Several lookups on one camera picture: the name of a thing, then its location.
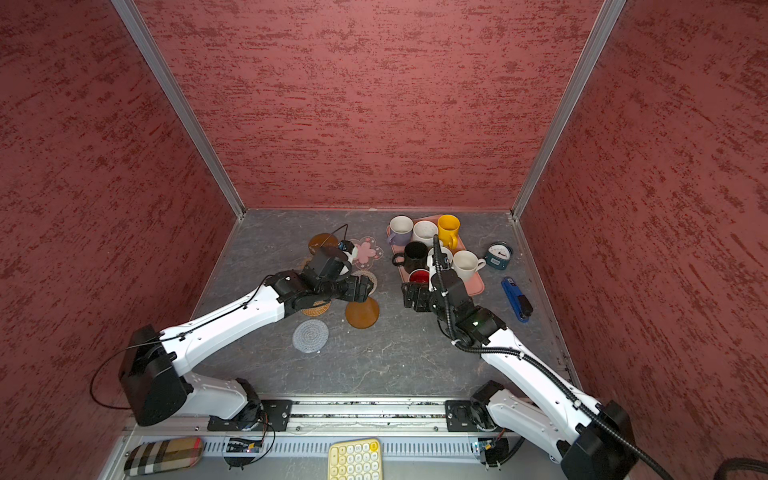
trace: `scale dial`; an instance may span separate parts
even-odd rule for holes
[[[504,245],[491,245],[488,248],[488,251],[491,252],[494,257],[501,258],[502,260],[509,260],[512,258],[512,255],[509,253],[509,247],[505,247]]]

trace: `plaid eyeglass case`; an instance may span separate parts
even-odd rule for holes
[[[195,466],[203,455],[203,439],[164,440],[145,443],[131,451],[125,460],[124,472],[129,477],[169,472]]]

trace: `red wall panel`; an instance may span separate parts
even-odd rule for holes
[[[248,207],[508,209],[601,0],[137,0]]]
[[[189,318],[234,216],[108,0],[3,2],[0,31],[0,477],[94,478],[127,414],[90,375]]]
[[[586,390],[677,478],[768,460],[767,19],[627,2],[522,219]]]

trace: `blue stapler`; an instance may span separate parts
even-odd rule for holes
[[[502,280],[502,288],[504,289],[504,293],[507,294],[509,304],[512,305],[512,309],[515,311],[518,320],[527,323],[533,313],[531,302],[529,302],[528,298],[523,295],[520,287],[510,276],[504,277]]]

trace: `black mug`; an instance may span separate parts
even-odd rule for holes
[[[425,269],[427,267],[427,253],[429,253],[429,248],[424,243],[411,242],[406,245],[403,253],[395,253],[395,256],[392,257],[392,265],[402,266],[408,273],[420,268]]]

